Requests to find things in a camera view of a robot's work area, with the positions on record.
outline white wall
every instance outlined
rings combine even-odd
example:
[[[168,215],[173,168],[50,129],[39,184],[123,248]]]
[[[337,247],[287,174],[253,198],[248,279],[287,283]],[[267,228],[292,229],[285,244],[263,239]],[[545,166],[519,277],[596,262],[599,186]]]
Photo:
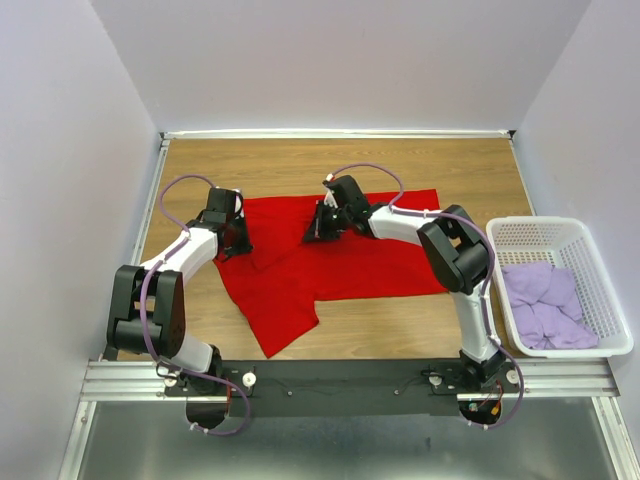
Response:
[[[152,123],[86,0],[0,3],[0,478],[57,478]]]
[[[611,364],[640,452],[640,3],[594,0],[515,136],[539,214],[596,237],[636,340]]]
[[[511,129],[589,0],[92,0],[163,131]]]

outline screw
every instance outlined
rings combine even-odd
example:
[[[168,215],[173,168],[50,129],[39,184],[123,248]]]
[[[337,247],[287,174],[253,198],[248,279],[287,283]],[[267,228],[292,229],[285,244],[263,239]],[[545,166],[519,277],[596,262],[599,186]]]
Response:
[[[429,376],[429,383],[431,385],[433,385],[434,387],[437,387],[438,385],[440,385],[442,383],[442,377],[439,375],[430,375]]]
[[[516,372],[515,370],[509,370],[507,372],[507,381],[513,385],[517,385],[518,384],[518,372]]]

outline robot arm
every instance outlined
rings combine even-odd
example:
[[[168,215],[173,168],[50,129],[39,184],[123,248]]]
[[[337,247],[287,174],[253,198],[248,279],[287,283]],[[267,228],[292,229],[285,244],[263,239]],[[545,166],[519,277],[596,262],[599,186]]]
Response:
[[[118,269],[107,330],[110,346],[133,353],[147,352],[140,320],[141,285],[151,267],[162,261],[151,279],[147,297],[153,346],[161,357],[179,367],[217,376],[221,368],[218,349],[186,332],[184,286],[214,258],[227,259],[251,251],[242,205],[239,192],[211,188],[206,208],[162,253],[139,266]]]
[[[488,322],[483,318],[481,288],[487,276],[489,253],[478,233],[455,218],[438,217],[438,212],[413,211],[413,215],[405,215],[386,204],[370,205],[350,175],[327,179],[324,184],[327,197],[316,205],[316,215],[304,240],[335,240],[341,232],[352,229],[373,238],[421,246],[436,278],[453,298],[462,333],[460,357],[470,380],[476,385],[489,382],[505,358],[491,341],[496,337],[490,302]],[[442,213],[471,221],[457,205]],[[452,240],[459,243],[454,246]]]

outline laundry basket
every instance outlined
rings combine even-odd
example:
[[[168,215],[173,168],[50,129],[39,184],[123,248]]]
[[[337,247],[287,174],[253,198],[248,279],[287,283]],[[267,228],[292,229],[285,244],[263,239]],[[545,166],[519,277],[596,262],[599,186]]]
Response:
[[[491,220],[487,225],[487,232],[496,251],[494,284],[500,297],[507,335],[515,348],[532,357],[547,358],[610,357],[631,351],[633,338],[586,225],[572,218],[506,217]],[[573,271],[583,321],[600,338],[597,347],[534,350],[520,341],[502,267],[541,261]]]

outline wooden surface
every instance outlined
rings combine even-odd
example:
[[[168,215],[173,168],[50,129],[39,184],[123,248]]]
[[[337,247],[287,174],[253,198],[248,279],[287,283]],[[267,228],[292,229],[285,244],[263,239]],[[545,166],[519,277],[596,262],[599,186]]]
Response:
[[[199,173],[225,188],[241,188],[247,198],[319,194],[330,171],[362,161],[391,168],[408,190],[436,188],[441,206],[462,205],[482,228],[494,217],[530,214],[505,139],[172,140],[160,188],[179,175]],[[377,170],[349,173],[364,192],[396,189],[394,180]],[[207,191],[204,182],[186,180],[167,194],[165,203],[187,221],[204,207]],[[143,259],[158,254],[178,233],[154,210]],[[191,279],[185,302],[189,332],[217,345],[223,358],[264,358],[213,264]],[[493,305],[506,340],[495,296]],[[273,358],[458,356],[460,329],[447,294],[316,302],[316,311],[320,325]]]

